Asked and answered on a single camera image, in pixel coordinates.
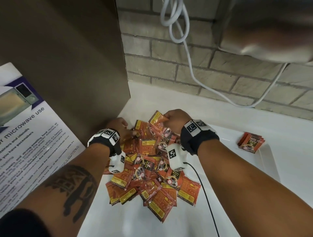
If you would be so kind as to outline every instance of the tile wall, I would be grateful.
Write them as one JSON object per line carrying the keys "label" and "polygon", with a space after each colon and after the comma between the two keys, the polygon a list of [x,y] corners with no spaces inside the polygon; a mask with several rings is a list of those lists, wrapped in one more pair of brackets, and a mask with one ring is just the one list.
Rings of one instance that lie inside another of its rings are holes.
{"label": "tile wall", "polygon": [[[184,3],[190,15],[187,43],[195,77],[235,103],[252,104],[281,64],[219,51],[211,33],[218,1]],[[160,24],[162,0],[116,0],[116,4],[128,80],[223,100],[191,78],[183,46],[172,43],[168,29]],[[176,28],[173,31],[178,38]],[[288,65],[256,108],[313,120],[313,67]]]}

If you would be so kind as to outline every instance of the person's left hand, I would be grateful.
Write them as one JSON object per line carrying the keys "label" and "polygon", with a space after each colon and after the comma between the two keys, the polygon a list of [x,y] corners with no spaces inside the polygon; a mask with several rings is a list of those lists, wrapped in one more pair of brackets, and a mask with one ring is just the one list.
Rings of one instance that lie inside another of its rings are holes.
{"label": "person's left hand", "polygon": [[127,129],[128,123],[123,118],[117,118],[111,120],[105,128],[115,129],[120,134],[120,143],[123,143],[125,140],[130,139],[132,136],[137,134],[136,131],[131,131]]}

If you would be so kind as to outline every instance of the white countertop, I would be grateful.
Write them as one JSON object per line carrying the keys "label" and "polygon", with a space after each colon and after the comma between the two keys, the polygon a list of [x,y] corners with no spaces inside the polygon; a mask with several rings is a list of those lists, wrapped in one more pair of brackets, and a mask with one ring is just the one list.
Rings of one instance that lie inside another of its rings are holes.
{"label": "white countertop", "polygon": [[[231,147],[231,140],[235,143],[236,136],[243,131],[262,135],[272,149],[281,183],[313,207],[312,121],[237,108],[226,102],[135,82],[129,82],[129,88],[131,99],[120,116],[130,127],[136,119],[148,121],[156,110],[165,113],[181,108],[194,119],[211,124],[221,141],[231,149],[235,149]],[[216,198],[198,158],[190,156],[188,161],[194,165],[204,184],[220,236],[239,236]],[[192,169],[188,169],[186,175],[197,180]],[[147,207],[142,206],[140,197],[123,206],[116,204],[112,207],[105,186],[109,179],[110,175],[103,176],[78,236],[217,236],[203,190],[196,207],[177,198],[177,207],[173,207],[162,224]]]}

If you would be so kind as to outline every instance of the black sleeve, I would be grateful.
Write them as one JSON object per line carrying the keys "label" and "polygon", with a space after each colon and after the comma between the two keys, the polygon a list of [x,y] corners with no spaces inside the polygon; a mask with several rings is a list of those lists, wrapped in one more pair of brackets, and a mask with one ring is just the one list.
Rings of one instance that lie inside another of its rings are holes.
{"label": "black sleeve", "polygon": [[30,210],[15,209],[0,219],[1,237],[51,237],[43,221]]}

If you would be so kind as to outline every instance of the power cord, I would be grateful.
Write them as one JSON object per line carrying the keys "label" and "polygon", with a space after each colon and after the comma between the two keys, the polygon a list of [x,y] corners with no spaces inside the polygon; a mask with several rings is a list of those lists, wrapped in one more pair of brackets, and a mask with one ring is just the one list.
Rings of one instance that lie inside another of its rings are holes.
{"label": "power cord", "polygon": [[[263,95],[260,97],[260,99],[258,99],[258,101],[256,101],[255,103],[251,104],[251,105],[240,105],[240,104],[236,104],[234,103],[233,101],[231,101],[229,98],[227,98],[225,95],[223,95],[222,93],[204,85],[203,83],[201,83],[200,81],[198,81],[194,74],[193,74],[193,69],[192,69],[192,64],[191,64],[191,58],[190,58],[190,53],[189,53],[189,50],[188,50],[188,46],[187,46],[187,43],[186,43],[186,38],[189,34],[189,28],[190,28],[190,23],[189,23],[189,16],[188,16],[188,13],[187,13],[187,9],[185,7],[185,4],[183,2],[183,0],[171,0],[171,8],[172,8],[172,11],[171,11],[171,16],[168,20],[165,20],[165,13],[166,13],[166,9],[167,9],[167,6],[169,4],[170,0],[164,0],[163,2],[163,7],[162,7],[162,10],[161,10],[161,14],[160,14],[160,17],[161,17],[161,24],[163,26],[166,26],[168,27],[168,31],[170,33],[170,37],[171,37],[171,40],[174,42],[174,43],[183,43],[184,44],[184,48],[185,48],[185,51],[186,51],[186,54],[187,54],[187,59],[188,59],[188,64],[189,64],[189,69],[190,69],[190,74],[191,74],[191,77],[193,78],[193,80],[199,84],[200,86],[206,88],[207,90],[209,91],[212,91],[213,93],[223,97],[226,101],[228,101],[229,103],[231,103],[232,105],[236,106],[236,107],[240,107],[240,108],[252,108],[252,107],[255,107],[257,104],[259,104],[263,99],[264,97],[268,94],[268,92],[272,89],[272,87],[275,85],[275,83],[277,82],[277,80],[279,79],[280,75],[283,73],[284,69],[286,68],[287,66],[287,63],[284,63],[278,74],[275,76],[274,80],[272,81],[272,83],[269,85],[269,87],[266,89],[266,91],[263,93]],[[183,15],[184,16],[184,19],[185,19],[185,23],[186,23],[186,28],[185,28],[185,33],[183,33],[182,31],[182,28],[179,24],[179,22],[177,21],[178,17],[180,15]],[[180,35],[181,35],[181,38],[180,39],[176,39],[174,36],[173,36],[173,31],[172,31],[172,25],[173,24],[176,24],[177,25],[177,28],[180,32]]]}
{"label": "power cord", "polygon": [[189,164],[188,162],[183,162],[183,163],[190,165],[191,168],[193,168],[193,170],[196,172],[196,175],[198,176],[198,179],[200,180],[201,186],[202,186],[203,191],[204,191],[204,195],[205,195],[205,197],[206,197],[206,199],[207,199],[207,202],[208,202],[208,205],[209,205],[209,208],[210,208],[210,212],[211,212],[211,215],[212,215],[212,218],[213,218],[213,222],[214,222],[214,225],[215,225],[216,233],[217,233],[217,236],[219,237],[219,233],[218,233],[218,230],[217,230],[217,226],[216,226],[216,223],[215,223],[215,219],[214,219],[214,216],[213,216],[213,212],[212,212],[212,209],[211,209],[211,206],[210,206],[210,203],[209,203],[209,199],[208,199],[207,193],[205,192],[204,186],[203,186],[203,184],[202,184],[202,181],[201,181],[201,179],[200,179],[200,177],[199,177],[197,171],[195,170],[195,168],[194,168],[191,164]]}

